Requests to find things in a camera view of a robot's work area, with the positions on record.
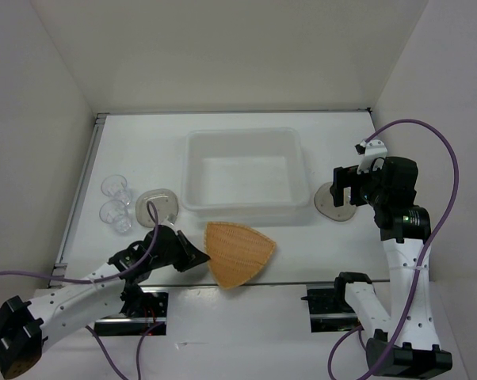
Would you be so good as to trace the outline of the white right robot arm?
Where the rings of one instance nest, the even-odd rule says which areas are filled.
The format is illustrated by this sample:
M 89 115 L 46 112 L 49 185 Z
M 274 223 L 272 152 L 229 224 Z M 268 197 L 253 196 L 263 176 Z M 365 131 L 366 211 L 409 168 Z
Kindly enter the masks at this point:
M 415 205 L 417 164 L 407 158 L 375 158 L 367 169 L 334 169 L 334 206 L 350 190 L 354 206 L 368 204 L 380 229 L 390 276 L 391 308 L 385 310 L 364 273 L 342 272 L 334 281 L 332 302 L 353 310 L 366 332 L 366 360 L 375 376 L 431 379 L 452 369 L 442 349 L 429 299 L 428 211 Z

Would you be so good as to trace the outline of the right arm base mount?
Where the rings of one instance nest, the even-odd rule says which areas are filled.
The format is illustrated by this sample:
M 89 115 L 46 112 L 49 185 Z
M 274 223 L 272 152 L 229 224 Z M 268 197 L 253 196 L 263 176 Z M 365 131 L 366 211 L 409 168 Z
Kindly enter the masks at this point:
M 301 299 L 307 303 L 313 333 L 347 332 L 359 325 L 357 315 L 338 300 L 331 284 L 309 284 Z

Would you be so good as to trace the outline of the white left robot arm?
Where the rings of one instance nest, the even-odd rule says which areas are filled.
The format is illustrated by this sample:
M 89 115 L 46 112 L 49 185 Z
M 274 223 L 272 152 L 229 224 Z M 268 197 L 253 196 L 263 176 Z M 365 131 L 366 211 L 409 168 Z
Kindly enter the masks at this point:
M 181 231 L 157 226 L 83 279 L 24 301 L 0 306 L 0 373 L 13 379 L 31 369 L 51 346 L 96 320 L 136 315 L 143 306 L 140 283 L 172 266 L 186 272 L 209 260 Z

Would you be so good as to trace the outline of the woven bamboo basket tray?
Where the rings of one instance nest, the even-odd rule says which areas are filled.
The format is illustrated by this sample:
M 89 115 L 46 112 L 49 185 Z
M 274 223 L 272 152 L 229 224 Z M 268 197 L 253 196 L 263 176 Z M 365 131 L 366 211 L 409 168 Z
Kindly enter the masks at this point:
M 234 289 L 252 280 L 269 263 L 277 243 L 248 226 L 208 222 L 204 250 L 208 268 L 218 286 Z

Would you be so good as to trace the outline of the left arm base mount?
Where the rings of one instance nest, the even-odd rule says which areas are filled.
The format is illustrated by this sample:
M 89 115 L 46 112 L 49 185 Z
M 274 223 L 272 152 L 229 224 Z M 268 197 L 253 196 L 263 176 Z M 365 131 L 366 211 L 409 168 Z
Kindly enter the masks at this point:
M 119 313 L 98 320 L 93 330 L 99 336 L 166 335 L 169 295 L 164 291 L 148 291 L 133 311 Z

